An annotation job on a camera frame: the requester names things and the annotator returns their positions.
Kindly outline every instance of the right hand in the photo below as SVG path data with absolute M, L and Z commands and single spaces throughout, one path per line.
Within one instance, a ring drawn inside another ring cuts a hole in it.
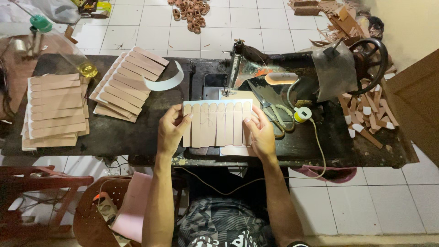
M 261 161 L 277 159 L 273 125 L 259 107 L 253 105 L 252 109 L 259 119 L 251 115 L 244 119 L 244 124 L 252 133 L 253 150 Z

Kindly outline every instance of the left hand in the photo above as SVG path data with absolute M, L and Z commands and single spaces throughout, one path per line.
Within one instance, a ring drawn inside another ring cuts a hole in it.
M 186 128 L 192 122 L 193 114 L 183 118 L 183 104 L 173 105 L 160 119 L 158 125 L 157 153 L 172 156 Z

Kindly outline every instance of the electrical cord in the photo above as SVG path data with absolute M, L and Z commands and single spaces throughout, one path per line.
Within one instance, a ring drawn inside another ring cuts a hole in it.
M 316 179 L 316 178 L 320 178 L 320 177 L 323 176 L 323 174 L 324 174 L 325 171 L 326 171 L 325 155 L 323 154 L 323 150 L 322 150 L 322 147 L 320 146 L 319 138 L 318 138 L 318 136 L 317 136 L 317 127 L 316 127 L 316 124 L 314 123 L 314 120 L 313 120 L 312 118 L 310 118 L 309 120 L 313 123 L 314 130 L 315 130 L 315 133 L 316 133 L 317 145 L 319 146 L 320 152 L 322 153 L 322 158 L 323 158 L 323 172 L 322 172 L 322 174 L 320 174 L 320 175 L 318 175 L 318 176 L 316 176 L 316 177 L 312 177 L 312 178 L 299 178 L 299 179 Z M 210 188 L 212 188 L 213 190 L 215 190 L 216 192 L 218 192 L 219 194 L 224 195 L 224 196 L 228 196 L 228 195 L 232 194 L 233 192 L 235 192 L 235 191 L 241 189 L 242 187 L 245 187 L 245 186 L 247 186 L 247 185 L 249 185 L 249 184 L 251 184 L 251 183 L 253 183 L 253 182 L 256 182 L 256 181 L 259 181 L 259 180 L 265 180 L 264 178 L 258 178 L 258 179 L 255 179 L 255 180 L 253 180 L 253 181 L 250 181 L 250 182 L 248 182 L 248 183 L 246 183 L 246 184 L 244 184 L 244 185 L 241 185 L 241 186 L 237 187 L 236 189 L 232 190 L 232 191 L 229 192 L 229 193 L 223 193 L 223 192 L 217 190 L 217 189 L 216 189 L 215 187 L 213 187 L 212 185 L 210 185 L 210 184 L 204 182 L 199 176 L 197 176 L 196 174 L 194 174 L 194 173 L 188 171 L 186 168 L 183 168 L 183 167 L 175 167 L 175 168 L 179 168 L 179 169 L 183 169 L 183 170 L 187 171 L 189 174 L 192 174 L 192 175 L 194 175 L 196 178 L 198 178 L 202 183 L 204 183 L 205 185 L 209 186 Z

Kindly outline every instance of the wooden chair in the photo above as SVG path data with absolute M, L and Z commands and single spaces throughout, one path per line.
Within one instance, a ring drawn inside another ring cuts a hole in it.
M 0 167 L 0 241 L 19 239 L 26 241 L 44 238 L 52 233 L 68 232 L 71 225 L 60 226 L 67 208 L 80 186 L 93 183 L 92 176 L 73 177 L 55 172 L 55 166 Z M 19 210 L 8 211 L 11 204 L 23 193 L 42 189 L 70 188 L 64 201 L 50 220 L 49 225 L 25 224 Z

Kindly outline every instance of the plastic bag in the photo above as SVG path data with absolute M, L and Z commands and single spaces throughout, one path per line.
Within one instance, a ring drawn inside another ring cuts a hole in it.
M 34 0 L 32 5 L 56 23 L 72 24 L 81 18 L 78 7 L 71 0 Z

